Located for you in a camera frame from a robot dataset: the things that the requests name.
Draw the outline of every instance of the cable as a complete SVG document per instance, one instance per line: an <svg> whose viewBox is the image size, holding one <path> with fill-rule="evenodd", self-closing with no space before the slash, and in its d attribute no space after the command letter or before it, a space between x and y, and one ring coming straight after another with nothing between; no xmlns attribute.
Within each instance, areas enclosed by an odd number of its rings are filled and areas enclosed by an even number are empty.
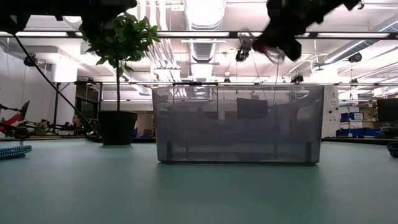
<svg viewBox="0 0 398 224"><path fill-rule="evenodd" d="M276 85L277 82L278 82L278 75L279 75L279 58L278 58L278 62L277 62L277 65L276 65L275 85ZM276 95L276 90L274 90L274 101L273 101L274 106L276 105L276 103L275 103L275 95Z"/></svg>
<svg viewBox="0 0 398 224"><path fill-rule="evenodd" d="M32 146L0 147L0 160L23 158L32 151Z"/></svg>
<svg viewBox="0 0 398 224"><path fill-rule="evenodd" d="M21 47L21 49L25 52L25 54L27 55L27 57L29 57L32 61L34 61L34 59L32 58L32 56L28 53L28 51L26 50L26 48L24 47L24 45L21 43L21 41L19 40L19 38L17 37L17 35L14 34L14 38L17 40L19 46ZM75 106L61 93L61 91L55 87L51 81L49 80L49 78L47 78L44 73L41 71L41 69L39 68L39 66L34 63L34 67L36 67L36 69L39 71L39 73L41 74L41 76L45 79L45 81L69 104L69 106L71 106L80 116L81 118L83 118L83 120L88 124L88 126L94 131L95 135L97 137L99 137L99 134L97 133L97 131L95 130L95 128L88 122L87 118L85 116L83 116L83 114L78 111Z"/></svg>
<svg viewBox="0 0 398 224"><path fill-rule="evenodd" d="M398 158L398 142L389 143L387 149L392 157Z"/></svg>
<svg viewBox="0 0 398 224"><path fill-rule="evenodd" d="M21 98L21 105L24 104L25 80L26 80L26 66L24 66L24 81L23 81L23 83L22 83L22 98Z"/></svg>
<svg viewBox="0 0 398 224"><path fill-rule="evenodd" d="M250 50L250 51L251 51L251 57L253 58L254 68L256 68L257 76L259 77L259 81L262 83L261 78L260 78L259 71L257 70L256 61L255 61L255 59L254 59L254 52L253 52L253 50ZM264 97L265 97L266 100L267 100L267 95L266 95L266 91L264 90L264 88L262 88L262 93L264 94Z"/></svg>

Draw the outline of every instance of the blue coiled cable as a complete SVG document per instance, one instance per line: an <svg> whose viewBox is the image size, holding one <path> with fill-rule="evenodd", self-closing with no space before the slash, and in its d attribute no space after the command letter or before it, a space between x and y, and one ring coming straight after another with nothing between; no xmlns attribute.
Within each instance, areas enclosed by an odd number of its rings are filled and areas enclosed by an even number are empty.
<svg viewBox="0 0 398 224"><path fill-rule="evenodd" d="M23 158L32 150L32 146L0 147L0 160Z"/></svg>

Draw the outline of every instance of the black plant pot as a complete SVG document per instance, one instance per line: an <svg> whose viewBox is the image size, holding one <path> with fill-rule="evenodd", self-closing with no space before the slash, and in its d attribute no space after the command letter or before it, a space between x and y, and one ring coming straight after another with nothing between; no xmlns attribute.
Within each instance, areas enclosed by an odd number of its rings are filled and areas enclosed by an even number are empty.
<svg viewBox="0 0 398 224"><path fill-rule="evenodd" d="M104 145L128 145L134 135L137 114L128 111L100 111L98 113Z"/></svg>

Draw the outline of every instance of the black cable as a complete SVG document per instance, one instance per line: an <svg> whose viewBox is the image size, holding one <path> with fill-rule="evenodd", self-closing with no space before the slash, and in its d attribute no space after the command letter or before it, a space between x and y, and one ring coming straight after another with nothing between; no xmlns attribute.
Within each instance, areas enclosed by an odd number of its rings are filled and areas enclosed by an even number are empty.
<svg viewBox="0 0 398 224"><path fill-rule="evenodd" d="M276 78L275 78L275 90L274 90L274 101L273 101L273 106L276 105L275 103L275 95L276 95L276 84L278 83L278 75L279 75L279 58L278 58L278 64L276 65Z"/></svg>
<svg viewBox="0 0 398 224"><path fill-rule="evenodd" d="M19 46L21 47L21 49L25 52L26 56L28 58L30 58L32 61L34 61L34 59L32 58L32 56L28 53L28 51L25 49L24 45L21 43L21 41L19 40L19 38L17 37L17 35L14 34L14 38L17 40ZM88 124L88 126L94 131L95 135L97 135L97 137L99 137L99 134L97 133L97 131L95 130L95 128L88 122L87 118L83 116L83 114L78 111L75 106L61 93L61 91L55 87L51 81L49 80L49 78L47 78L44 73L41 71L41 69L39 68L39 66L34 63L34 67L39 71L39 73L42 75L42 77L45 79L45 81L69 104L69 106L71 106L80 116L81 118L83 118L83 120Z"/></svg>
<svg viewBox="0 0 398 224"><path fill-rule="evenodd" d="M392 157L398 157L398 142L389 143L387 149Z"/></svg>
<svg viewBox="0 0 398 224"><path fill-rule="evenodd" d="M16 111L16 112L20 112L20 109L17 108L8 108L7 106L3 106L0 104L0 110L12 110L12 111Z"/></svg>
<svg viewBox="0 0 398 224"><path fill-rule="evenodd" d="M259 82L262 83L261 78L260 78L259 71L258 71L258 69L257 69L256 61L255 61L255 59L254 59L254 52L253 52L252 50L251 50L251 57L253 58L254 68L256 69L257 77L259 77ZM264 90L264 88L262 88L262 93L264 94L264 97L265 97L266 100L267 100L267 95L266 95L266 91Z"/></svg>

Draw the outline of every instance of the potted plant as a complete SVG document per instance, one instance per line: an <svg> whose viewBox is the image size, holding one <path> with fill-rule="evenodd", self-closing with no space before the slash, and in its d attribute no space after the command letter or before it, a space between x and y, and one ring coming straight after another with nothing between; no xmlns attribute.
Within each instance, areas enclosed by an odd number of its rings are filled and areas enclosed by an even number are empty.
<svg viewBox="0 0 398 224"><path fill-rule="evenodd" d="M45 122L38 122L35 124L35 135L46 135L47 124Z"/></svg>
<svg viewBox="0 0 398 224"><path fill-rule="evenodd" d="M120 110L119 78L124 71L132 71L126 62L140 61L153 41L159 42L156 37L157 26L149 27L145 19L138 21L135 16L125 12L107 23L98 22L96 26L83 20L79 30L83 40L90 44L86 52L95 52L100 58L97 65L108 62L116 69L116 111L100 111L98 116L103 144L130 144L137 114Z"/></svg>

